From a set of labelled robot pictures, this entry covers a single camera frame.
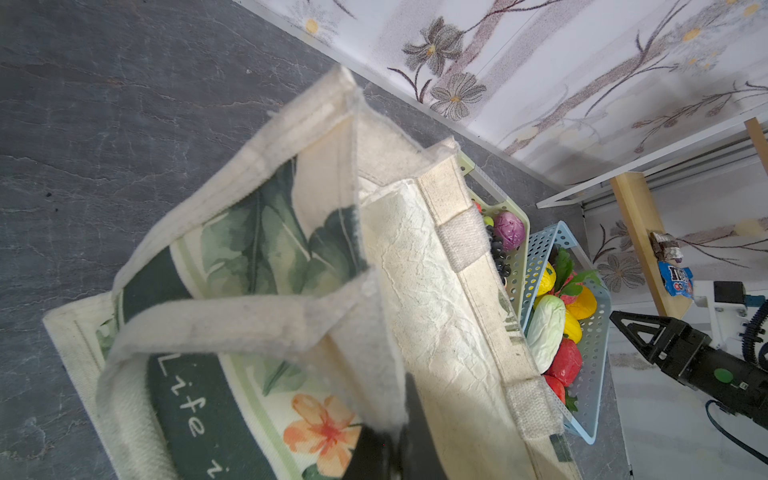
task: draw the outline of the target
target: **orange flower print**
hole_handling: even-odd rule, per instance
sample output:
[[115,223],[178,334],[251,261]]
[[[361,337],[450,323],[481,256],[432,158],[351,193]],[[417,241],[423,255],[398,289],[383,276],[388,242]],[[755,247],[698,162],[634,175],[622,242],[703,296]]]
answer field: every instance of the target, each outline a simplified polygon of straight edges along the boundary
[[357,445],[360,426],[349,426],[355,418],[339,399],[331,395],[321,404],[312,396],[302,393],[293,397],[291,406],[303,420],[286,428],[283,441],[294,453],[317,453],[317,471],[326,477],[344,475],[350,450]]

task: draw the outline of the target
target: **green button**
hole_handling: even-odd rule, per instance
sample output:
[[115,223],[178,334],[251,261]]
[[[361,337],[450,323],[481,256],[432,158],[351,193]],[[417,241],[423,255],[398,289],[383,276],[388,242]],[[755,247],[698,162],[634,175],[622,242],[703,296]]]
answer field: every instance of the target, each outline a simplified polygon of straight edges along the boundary
[[715,369],[715,378],[722,383],[731,383],[733,381],[733,373],[726,369]]

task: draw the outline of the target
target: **cabbage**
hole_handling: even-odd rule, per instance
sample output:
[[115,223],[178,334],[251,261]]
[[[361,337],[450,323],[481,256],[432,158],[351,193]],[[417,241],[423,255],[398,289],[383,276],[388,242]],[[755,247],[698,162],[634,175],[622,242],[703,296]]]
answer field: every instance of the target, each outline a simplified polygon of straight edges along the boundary
[[544,295],[533,312],[525,340],[539,373],[547,371],[558,352],[565,331],[565,303],[554,295]]
[[493,222],[493,233],[502,238],[504,251],[514,250],[525,240],[525,225],[512,212],[501,212]]

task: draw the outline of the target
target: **canvas tote bag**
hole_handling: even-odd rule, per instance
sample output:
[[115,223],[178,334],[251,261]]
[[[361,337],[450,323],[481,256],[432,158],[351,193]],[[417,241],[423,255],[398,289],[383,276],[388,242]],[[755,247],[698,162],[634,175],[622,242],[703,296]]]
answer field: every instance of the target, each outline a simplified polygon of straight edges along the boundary
[[334,68],[48,313],[118,476],[340,478],[407,370],[449,478],[580,478],[457,154]]

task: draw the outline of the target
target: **black cable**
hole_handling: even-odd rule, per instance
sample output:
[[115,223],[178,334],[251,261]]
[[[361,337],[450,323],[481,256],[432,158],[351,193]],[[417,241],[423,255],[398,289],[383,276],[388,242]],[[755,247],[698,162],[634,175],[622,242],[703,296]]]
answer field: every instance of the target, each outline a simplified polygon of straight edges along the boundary
[[723,427],[721,427],[719,423],[715,422],[715,419],[713,419],[712,415],[710,414],[710,404],[711,403],[716,403],[717,406],[720,406],[720,404],[717,403],[717,400],[709,400],[709,401],[707,401],[707,404],[704,405],[704,410],[707,411],[707,416],[710,418],[710,422],[712,422],[712,425],[714,425],[714,427],[717,429],[717,431],[722,433],[723,435],[725,435],[726,438],[729,439],[731,442],[735,443],[736,445],[738,445],[739,447],[744,449],[745,452],[751,454],[754,458],[757,458],[762,463],[768,465],[768,457],[766,457],[762,453],[758,452],[757,450],[753,449],[752,447],[750,447],[746,443],[742,442],[741,440],[737,439],[736,437],[734,437],[730,433],[726,432],[726,430]]
[[757,365],[755,343],[763,341],[758,335],[765,333],[762,328],[766,318],[768,318],[768,300],[763,302],[763,305],[757,309],[755,316],[752,317],[750,322],[746,325],[744,333],[741,334],[741,354],[744,357],[744,360],[752,365]]

